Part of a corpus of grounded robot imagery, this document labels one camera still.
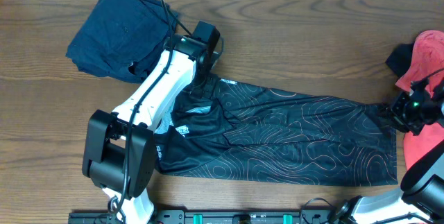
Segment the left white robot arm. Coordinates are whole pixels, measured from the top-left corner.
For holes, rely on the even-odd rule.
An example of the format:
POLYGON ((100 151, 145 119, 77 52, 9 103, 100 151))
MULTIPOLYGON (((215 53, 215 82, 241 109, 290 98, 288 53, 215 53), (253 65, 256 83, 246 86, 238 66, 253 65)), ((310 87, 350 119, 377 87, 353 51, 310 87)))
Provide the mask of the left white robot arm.
POLYGON ((146 190, 157 157, 154 132, 177 95, 202 87, 223 46, 219 34, 174 35, 152 73, 113 112, 90 117, 82 173, 109 197, 106 212, 73 213, 70 223, 149 223, 155 210, 146 190))

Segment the black orange patterned jersey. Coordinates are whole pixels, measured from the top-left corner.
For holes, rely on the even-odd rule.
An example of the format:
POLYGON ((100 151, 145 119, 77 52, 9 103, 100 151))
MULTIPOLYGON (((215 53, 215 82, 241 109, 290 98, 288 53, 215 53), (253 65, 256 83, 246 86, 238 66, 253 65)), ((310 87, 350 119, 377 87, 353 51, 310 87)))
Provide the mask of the black orange patterned jersey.
POLYGON ((380 104, 217 77, 213 97, 182 90, 155 131, 166 175, 308 185, 397 183, 395 131, 380 104))

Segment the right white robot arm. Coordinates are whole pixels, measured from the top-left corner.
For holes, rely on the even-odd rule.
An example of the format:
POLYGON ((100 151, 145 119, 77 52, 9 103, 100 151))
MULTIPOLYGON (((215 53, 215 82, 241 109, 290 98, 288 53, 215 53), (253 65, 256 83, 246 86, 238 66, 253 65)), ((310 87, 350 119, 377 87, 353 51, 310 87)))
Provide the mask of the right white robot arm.
MULTIPOLYGON (((428 123, 443 125, 443 91, 402 92, 388 108, 404 132, 418 134, 428 123)), ((443 142, 405 173, 400 187, 378 196, 357 196, 331 214, 328 223, 442 223, 443 142)))

